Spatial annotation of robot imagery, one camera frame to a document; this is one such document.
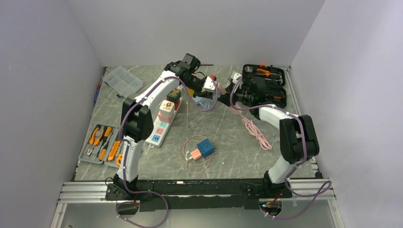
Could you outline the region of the black tool case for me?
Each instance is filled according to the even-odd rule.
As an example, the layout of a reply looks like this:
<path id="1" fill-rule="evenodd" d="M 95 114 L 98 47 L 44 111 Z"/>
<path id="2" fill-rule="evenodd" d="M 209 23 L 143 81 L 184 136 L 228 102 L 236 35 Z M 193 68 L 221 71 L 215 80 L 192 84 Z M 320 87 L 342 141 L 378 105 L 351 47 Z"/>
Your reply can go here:
<path id="1" fill-rule="evenodd" d="M 252 73 L 246 73 L 244 71 L 246 65 L 253 67 L 254 70 Z M 272 73 L 281 74 L 282 78 L 275 79 L 264 75 L 258 75 L 256 74 L 257 69 L 265 69 Z M 260 88 L 259 93 L 261 94 L 261 103 L 259 105 L 274 104 L 280 108 L 285 108 L 287 106 L 287 93 L 284 89 L 284 86 L 286 85 L 284 70 L 273 66 L 245 64 L 242 69 L 242 82 L 240 85 L 248 82 L 256 83 Z"/>

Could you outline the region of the white power strip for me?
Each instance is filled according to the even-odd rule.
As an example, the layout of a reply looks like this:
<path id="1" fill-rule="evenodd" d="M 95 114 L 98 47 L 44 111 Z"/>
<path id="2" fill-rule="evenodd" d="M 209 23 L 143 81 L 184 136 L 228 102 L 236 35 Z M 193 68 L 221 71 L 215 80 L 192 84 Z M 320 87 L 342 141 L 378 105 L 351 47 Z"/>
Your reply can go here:
<path id="1" fill-rule="evenodd" d="M 178 110 L 174 111 L 174 118 L 176 117 Z M 153 129 L 151 135 L 149 136 L 149 138 L 147 138 L 145 141 L 149 145 L 150 148 L 160 148 L 161 147 L 171 125 L 172 125 L 172 123 L 168 124 L 168 123 L 159 121 L 158 115 L 157 115 L 156 119 L 154 120 L 154 129 Z"/>

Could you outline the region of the blue cube adapter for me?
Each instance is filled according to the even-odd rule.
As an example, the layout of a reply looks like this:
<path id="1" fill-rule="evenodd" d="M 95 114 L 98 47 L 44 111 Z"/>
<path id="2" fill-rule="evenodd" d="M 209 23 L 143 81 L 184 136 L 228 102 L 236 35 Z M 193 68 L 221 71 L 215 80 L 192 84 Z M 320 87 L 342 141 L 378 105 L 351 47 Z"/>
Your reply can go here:
<path id="1" fill-rule="evenodd" d="M 205 139 L 198 143 L 197 148 L 203 158 L 209 157 L 215 152 L 215 148 L 209 139 Z"/>

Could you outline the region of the clear plastic screw box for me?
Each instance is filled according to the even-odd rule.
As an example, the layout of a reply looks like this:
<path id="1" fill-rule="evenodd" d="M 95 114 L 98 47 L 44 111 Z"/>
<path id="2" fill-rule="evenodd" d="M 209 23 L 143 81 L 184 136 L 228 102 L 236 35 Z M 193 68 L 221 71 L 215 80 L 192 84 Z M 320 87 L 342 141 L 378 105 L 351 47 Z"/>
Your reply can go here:
<path id="1" fill-rule="evenodd" d="M 136 93 L 144 85 L 141 79 L 130 73 L 122 66 L 116 67 L 106 76 L 104 76 L 104 82 L 123 97 L 128 97 L 129 95 Z"/>

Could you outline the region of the small pink charger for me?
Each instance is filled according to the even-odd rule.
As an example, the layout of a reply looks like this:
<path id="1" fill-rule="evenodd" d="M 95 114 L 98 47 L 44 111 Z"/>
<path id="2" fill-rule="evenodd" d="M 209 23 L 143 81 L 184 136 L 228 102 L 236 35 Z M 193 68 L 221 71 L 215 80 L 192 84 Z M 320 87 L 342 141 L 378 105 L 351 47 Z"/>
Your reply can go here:
<path id="1" fill-rule="evenodd" d="M 191 156 L 191 159 L 193 159 L 194 161 L 203 157 L 203 155 L 199 149 L 195 149 L 194 151 L 190 152 L 190 156 Z"/>

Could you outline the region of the grey tool case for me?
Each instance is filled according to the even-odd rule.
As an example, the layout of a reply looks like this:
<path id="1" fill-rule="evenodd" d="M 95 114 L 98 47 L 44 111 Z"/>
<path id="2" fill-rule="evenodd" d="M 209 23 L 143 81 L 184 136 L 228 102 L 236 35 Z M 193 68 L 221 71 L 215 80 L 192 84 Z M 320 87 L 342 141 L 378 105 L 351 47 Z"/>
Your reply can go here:
<path id="1" fill-rule="evenodd" d="M 122 144 L 118 140 L 118 127 L 96 124 L 80 152 L 80 161 L 118 168 L 122 157 Z"/>

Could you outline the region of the pink power strip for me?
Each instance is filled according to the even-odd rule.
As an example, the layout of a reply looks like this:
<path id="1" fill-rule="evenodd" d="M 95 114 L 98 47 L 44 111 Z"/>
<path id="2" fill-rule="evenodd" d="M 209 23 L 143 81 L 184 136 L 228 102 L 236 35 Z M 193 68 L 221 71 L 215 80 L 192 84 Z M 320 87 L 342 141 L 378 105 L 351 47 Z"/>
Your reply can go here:
<path id="1" fill-rule="evenodd" d="M 228 106 L 235 115 L 241 115 L 242 111 L 240 106 L 236 104 L 236 101 L 232 101 L 233 105 L 230 104 L 230 93 L 232 91 L 231 85 L 229 85 L 227 88 L 224 88 L 222 84 L 218 83 L 218 91 L 220 94 L 218 101 Z"/>

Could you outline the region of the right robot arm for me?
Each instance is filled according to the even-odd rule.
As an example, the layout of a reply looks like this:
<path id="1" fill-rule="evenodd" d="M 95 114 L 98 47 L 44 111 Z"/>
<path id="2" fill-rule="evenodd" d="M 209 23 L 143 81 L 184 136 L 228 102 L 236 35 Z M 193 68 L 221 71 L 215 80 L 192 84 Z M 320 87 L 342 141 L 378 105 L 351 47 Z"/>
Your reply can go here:
<path id="1" fill-rule="evenodd" d="M 246 108 L 237 107 L 237 102 L 249 101 L 252 95 L 242 92 L 242 76 L 232 76 L 225 88 L 226 94 L 219 99 L 222 103 L 238 111 L 251 111 L 257 119 L 265 121 L 279 130 L 281 156 L 275 165 L 266 171 L 267 181 L 262 183 L 262 192 L 274 197 L 280 191 L 280 184 L 286 184 L 292 174 L 312 157 L 319 154 L 319 143 L 313 119 L 310 115 L 297 115 L 275 104 L 247 104 Z"/>

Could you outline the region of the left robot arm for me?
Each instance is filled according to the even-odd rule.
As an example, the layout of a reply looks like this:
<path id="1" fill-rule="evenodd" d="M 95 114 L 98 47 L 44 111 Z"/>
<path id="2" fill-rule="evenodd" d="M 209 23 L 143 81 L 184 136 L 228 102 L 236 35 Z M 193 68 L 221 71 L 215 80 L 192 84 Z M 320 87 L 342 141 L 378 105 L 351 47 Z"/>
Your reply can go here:
<path id="1" fill-rule="evenodd" d="M 200 61 L 193 55 L 186 54 L 183 60 L 167 64 L 158 79 L 134 100 L 127 98 L 122 106 L 122 120 L 119 139 L 122 141 L 123 157 L 114 176 L 114 185 L 118 194 L 129 200 L 136 195 L 138 163 L 145 140 L 154 131 L 152 112 L 176 87 L 182 85 L 185 90 L 218 101 L 219 90 L 215 79 L 206 76 L 198 78 L 194 72 L 200 67 Z"/>

